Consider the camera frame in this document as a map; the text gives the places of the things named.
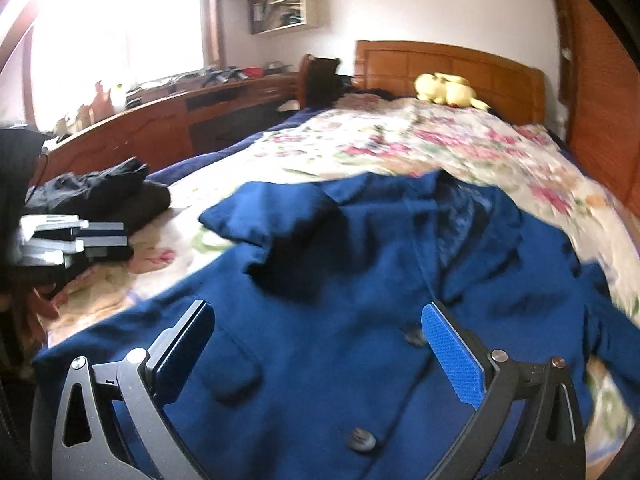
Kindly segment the navy blue suit jacket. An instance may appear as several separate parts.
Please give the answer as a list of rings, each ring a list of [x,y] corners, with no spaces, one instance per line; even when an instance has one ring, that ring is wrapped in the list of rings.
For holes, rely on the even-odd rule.
[[[586,365],[639,408],[639,332],[567,236],[443,171],[250,182],[202,214],[231,247],[167,292],[35,359],[54,405],[70,362],[148,346],[195,300],[216,326],[167,415],[213,479],[422,479],[470,416],[420,336],[441,302],[489,348]]]

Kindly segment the black folded clothes pile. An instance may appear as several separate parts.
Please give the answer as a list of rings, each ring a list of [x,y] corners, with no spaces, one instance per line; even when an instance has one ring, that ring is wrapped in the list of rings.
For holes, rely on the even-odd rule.
[[[61,174],[27,192],[25,214],[76,214],[90,222],[120,222],[128,235],[166,211],[168,187],[148,180],[135,157],[88,174]]]

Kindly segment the navy blue bed sheet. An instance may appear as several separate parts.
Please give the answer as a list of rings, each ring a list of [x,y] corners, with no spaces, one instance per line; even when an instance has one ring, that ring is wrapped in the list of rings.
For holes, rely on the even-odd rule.
[[[195,171],[213,164],[214,162],[220,162],[231,155],[246,150],[252,144],[262,139],[267,133],[299,127],[305,122],[308,122],[308,120],[311,120],[314,116],[323,112],[326,112],[326,108],[304,108],[303,110],[299,110],[297,113],[293,114],[291,117],[286,118],[284,122],[280,122],[280,124],[274,125],[267,130],[255,132],[247,138],[228,146],[228,148],[180,160],[180,162],[175,162],[166,168],[151,172],[146,176],[145,180],[162,185],[172,185],[177,181],[190,176],[190,174],[193,174]]]

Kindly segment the wooden desk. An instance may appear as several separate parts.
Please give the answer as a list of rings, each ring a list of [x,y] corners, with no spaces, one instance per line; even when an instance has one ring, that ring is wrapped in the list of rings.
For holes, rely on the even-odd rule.
[[[107,118],[51,148],[49,180],[85,174],[135,157],[149,170],[235,144],[281,121],[277,108],[296,97],[289,73],[182,92]]]

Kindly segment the window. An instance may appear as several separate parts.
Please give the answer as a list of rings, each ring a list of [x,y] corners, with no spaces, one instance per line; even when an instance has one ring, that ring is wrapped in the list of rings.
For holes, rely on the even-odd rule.
[[[205,65],[202,0],[23,0],[35,19],[23,49],[23,114],[42,130],[89,105],[99,84],[115,102]]]

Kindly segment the floral bed blanket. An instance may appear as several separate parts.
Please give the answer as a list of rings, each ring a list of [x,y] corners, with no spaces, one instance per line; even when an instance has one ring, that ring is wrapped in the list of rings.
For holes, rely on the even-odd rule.
[[[169,185],[169,210],[137,232],[134,241],[165,242],[177,260],[155,274],[145,274],[143,260],[134,258],[126,266],[98,266],[78,278],[60,297],[72,327],[56,330],[46,351],[167,292],[226,252],[230,240],[207,229],[202,214],[244,184],[316,183],[362,174],[418,178],[434,171],[498,188],[522,211],[561,230],[579,261],[600,266],[612,303],[639,331],[637,249],[605,188],[566,159],[544,127],[511,126],[474,108],[349,93],[303,125],[267,133],[246,150]],[[64,380],[54,405],[37,380],[38,422],[54,423]],[[592,411],[580,416],[585,478],[591,478],[630,443],[639,409],[629,411],[596,356],[587,361],[586,384]]]

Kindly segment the yellow plush toy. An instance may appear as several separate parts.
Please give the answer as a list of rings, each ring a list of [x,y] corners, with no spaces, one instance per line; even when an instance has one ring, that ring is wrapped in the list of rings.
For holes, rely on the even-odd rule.
[[[490,106],[476,96],[465,78],[441,73],[421,74],[414,81],[420,101],[457,108],[472,107],[488,112]]]

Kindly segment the wooden bed headboard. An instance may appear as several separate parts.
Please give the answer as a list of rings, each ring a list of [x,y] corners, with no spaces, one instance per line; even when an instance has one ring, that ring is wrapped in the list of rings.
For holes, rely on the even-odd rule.
[[[499,55],[419,41],[356,43],[354,85],[410,96],[417,76],[442,73],[469,81],[477,97],[515,125],[546,119],[544,73]]]

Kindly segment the dark wooden chair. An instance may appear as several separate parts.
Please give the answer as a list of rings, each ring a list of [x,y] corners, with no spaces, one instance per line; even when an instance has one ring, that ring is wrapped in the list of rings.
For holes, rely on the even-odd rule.
[[[329,107],[352,86],[351,76],[337,73],[341,64],[339,58],[303,56],[297,75],[297,102],[301,110]]]

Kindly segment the wooden slatted wardrobe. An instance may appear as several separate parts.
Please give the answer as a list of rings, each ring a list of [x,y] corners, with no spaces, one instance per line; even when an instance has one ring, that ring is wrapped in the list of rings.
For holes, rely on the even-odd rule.
[[[579,166],[639,211],[639,71],[588,0],[554,0],[561,37],[561,100]]]

